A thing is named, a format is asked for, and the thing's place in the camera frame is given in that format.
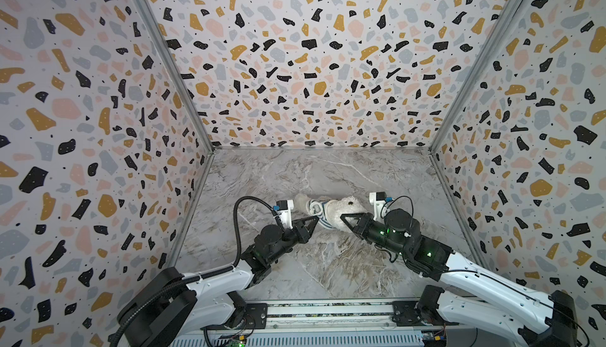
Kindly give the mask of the blue white striped knit sweater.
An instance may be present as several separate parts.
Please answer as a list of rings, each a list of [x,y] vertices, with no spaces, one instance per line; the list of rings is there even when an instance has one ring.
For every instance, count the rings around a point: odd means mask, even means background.
[[[319,224],[327,230],[336,229],[328,217],[328,206],[332,205],[334,202],[334,200],[310,200],[308,203],[309,213],[312,216],[317,216]]]

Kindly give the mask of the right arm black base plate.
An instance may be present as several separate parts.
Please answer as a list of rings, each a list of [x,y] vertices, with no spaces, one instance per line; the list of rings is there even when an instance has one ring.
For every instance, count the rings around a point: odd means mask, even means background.
[[[422,313],[418,309],[418,303],[416,301],[393,301],[392,303],[393,313],[391,321],[396,326],[451,326],[456,323],[448,323],[443,320],[439,315],[431,315],[429,313]]]

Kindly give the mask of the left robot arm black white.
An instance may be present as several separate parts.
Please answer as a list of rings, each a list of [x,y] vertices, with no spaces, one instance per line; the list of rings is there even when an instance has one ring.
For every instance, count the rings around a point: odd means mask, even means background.
[[[196,274],[162,270],[119,312],[110,345],[125,339],[131,346],[169,346],[180,335],[207,326],[237,327],[246,310],[239,293],[263,281],[282,256],[307,243],[318,222],[312,216],[294,220],[290,229],[267,225],[236,266]]]

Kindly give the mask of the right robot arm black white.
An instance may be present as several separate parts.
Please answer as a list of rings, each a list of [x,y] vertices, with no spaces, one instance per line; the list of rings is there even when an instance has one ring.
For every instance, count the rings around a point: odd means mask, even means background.
[[[547,294],[506,280],[461,253],[421,234],[420,223],[402,209],[379,222],[369,213],[343,214],[352,233],[402,257],[423,278],[416,309],[421,319],[472,326],[520,346],[575,346],[579,326],[574,301],[566,293]]]

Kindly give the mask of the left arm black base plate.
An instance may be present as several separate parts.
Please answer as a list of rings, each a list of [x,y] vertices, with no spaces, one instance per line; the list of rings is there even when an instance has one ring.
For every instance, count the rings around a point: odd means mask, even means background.
[[[237,306],[230,318],[222,324],[208,326],[210,331],[263,330],[268,321],[268,303],[246,303]]]

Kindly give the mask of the white fluffy teddy bear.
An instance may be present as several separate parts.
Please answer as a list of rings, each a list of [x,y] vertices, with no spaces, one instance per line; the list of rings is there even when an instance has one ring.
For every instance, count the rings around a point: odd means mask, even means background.
[[[308,203],[310,200],[314,200],[305,194],[299,193],[294,199],[294,207],[297,211],[312,216],[308,210]],[[348,228],[342,223],[340,216],[346,213],[358,213],[367,212],[361,202],[353,196],[344,197],[341,200],[334,200],[332,205],[328,206],[328,217],[329,220],[336,227],[336,230],[343,232],[350,232]]]

